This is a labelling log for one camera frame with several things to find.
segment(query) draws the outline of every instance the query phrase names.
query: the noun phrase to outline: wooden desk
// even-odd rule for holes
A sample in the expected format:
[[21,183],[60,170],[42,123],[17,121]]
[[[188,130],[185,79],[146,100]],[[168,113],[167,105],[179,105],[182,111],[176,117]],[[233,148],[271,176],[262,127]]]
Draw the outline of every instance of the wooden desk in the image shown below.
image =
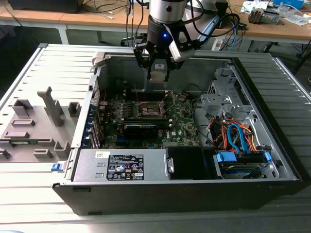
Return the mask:
[[[118,6],[124,5],[124,2],[117,2],[116,4],[112,6],[107,6],[101,8],[103,11],[116,8]],[[88,26],[103,26],[103,27],[125,27],[126,23],[126,13],[125,13],[125,7],[114,10],[113,14],[105,14],[107,16],[112,16],[113,19],[106,18],[100,14],[97,13],[91,13],[84,9],[82,9],[78,14],[64,14],[60,18],[60,23],[64,24],[78,24],[78,25],[88,25]],[[149,11],[148,9],[144,8],[144,19],[141,24],[141,28],[147,28],[148,25],[148,15]],[[141,19],[141,6],[138,4],[134,4],[134,28],[137,28],[139,22]],[[129,28],[132,25],[132,17],[129,16],[129,22],[128,22]]]
[[[229,0],[233,13],[237,12],[241,22],[247,24],[245,36],[254,37],[281,37],[287,39],[311,39],[311,25],[298,26],[281,18],[278,25],[275,24],[251,24],[248,22],[249,14],[240,13],[244,0]],[[304,6],[302,11],[310,10],[310,6]]]
[[16,11],[13,10],[7,0],[0,0],[0,20],[15,21],[11,14],[20,22],[40,22],[40,23],[59,23],[64,13],[49,11]]
[[[92,30],[92,31],[114,31],[125,32],[126,14],[125,8],[120,8],[113,11],[112,16],[114,19],[106,18],[97,13],[91,13],[84,9],[78,14],[64,14],[58,12],[42,12],[42,11],[15,11],[11,8],[7,0],[0,0],[0,25],[15,25],[19,26],[14,21],[12,16],[7,12],[4,7],[4,2],[8,10],[22,23],[23,26],[29,27],[43,27],[43,28],[56,28],[59,30],[63,44],[68,44],[66,30]],[[97,5],[113,3],[114,0],[97,0]],[[287,43],[303,43],[306,44],[311,39],[311,26],[310,24],[304,26],[297,26],[291,22],[281,19],[281,23],[274,24],[250,24],[248,23],[248,14],[240,13],[243,0],[230,0],[231,9],[234,13],[238,13],[241,17],[241,22],[247,24],[247,30],[243,37],[243,42],[252,40],[259,41],[275,41]],[[118,2],[112,6],[105,6],[102,10],[113,9],[121,6],[124,2]],[[89,6],[90,10],[94,10],[94,6]],[[302,10],[311,11],[311,7],[304,7]],[[147,32],[148,24],[148,10],[144,9],[144,20],[140,26],[140,33]],[[141,19],[141,7],[135,4],[134,8],[134,28],[136,29]],[[129,32],[131,31],[131,16],[129,17]],[[215,33],[221,33],[225,29],[215,30]]]

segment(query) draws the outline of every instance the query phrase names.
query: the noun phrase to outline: power supply label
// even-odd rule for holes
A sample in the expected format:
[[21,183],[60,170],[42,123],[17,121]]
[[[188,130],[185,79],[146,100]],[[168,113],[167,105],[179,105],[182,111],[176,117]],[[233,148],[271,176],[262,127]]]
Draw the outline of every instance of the power supply label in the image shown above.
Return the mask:
[[144,156],[109,155],[107,180],[109,181],[142,181],[144,179]]

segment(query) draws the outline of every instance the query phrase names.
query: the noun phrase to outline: label sticker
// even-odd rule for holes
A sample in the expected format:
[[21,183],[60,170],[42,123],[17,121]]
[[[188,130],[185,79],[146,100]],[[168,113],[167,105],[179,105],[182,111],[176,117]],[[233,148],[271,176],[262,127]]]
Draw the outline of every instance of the label sticker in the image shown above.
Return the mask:
[[141,181],[144,179],[144,157],[137,155],[109,155],[107,180]]
[[19,145],[19,144],[29,144],[29,142],[11,142],[14,145]]
[[97,151],[95,152],[95,158],[109,158],[110,151]]

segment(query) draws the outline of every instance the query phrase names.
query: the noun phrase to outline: green circuit board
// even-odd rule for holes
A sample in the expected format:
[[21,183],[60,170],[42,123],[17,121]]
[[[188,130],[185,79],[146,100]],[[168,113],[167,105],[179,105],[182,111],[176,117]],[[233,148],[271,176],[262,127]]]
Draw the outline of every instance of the green circuit board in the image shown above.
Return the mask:
[[[156,112],[152,112],[152,108],[158,102],[146,101],[144,104],[146,108],[151,108],[152,113],[149,114],[146,111],[145,117],[156,117]],[[105,134],[105,141],[102,143],[103,149],[163,149],[167,146],[199,146],[198,132],[190,116],[190,100],[180,101],[178,98],[174,100],[168,98],[164,101],[163,110],[171,108],[165,113],[164,117],[159,117],[159,120],[155,119],[152,122],[160,125],[160,119],[165,118],[170,120],[171,127],[169,129],[160,129],[156,138],[147,140],[126,140],[119,131],[124,117],[127,119],[138,118],[137,103],[135,101],[112,99],[110,106],[109,115],[111,119],[103,123]]]

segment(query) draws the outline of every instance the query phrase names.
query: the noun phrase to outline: floor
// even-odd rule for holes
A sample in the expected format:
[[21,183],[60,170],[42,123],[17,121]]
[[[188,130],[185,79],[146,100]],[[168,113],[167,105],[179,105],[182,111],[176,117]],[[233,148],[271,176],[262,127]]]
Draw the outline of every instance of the floor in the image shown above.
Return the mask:
[[[61,43],[56,29],[15,27],[14,30],[16,32],[15,37],[6,36],[0,40],[0,97],[10,87],[15,77],[33,54],[37,47],[37,41],[40,43]],[[119,46],[121,39],[125,37],[125,33],[109,32],[109,36],[103,33],[102,37],[105,42],[99,43],[97,33],[94,31],[69,30],[68,32],[71,44],[105,46]],[[272,46],[270,53],[279,57],[289,69],[293,68],[297,62],[296,54],[298,51],[291,44]],[[311,86],[308,85],[307,79],[311,76],[310,74],[311,59],[307,60],[296,74],[296,77],[309,92]]]

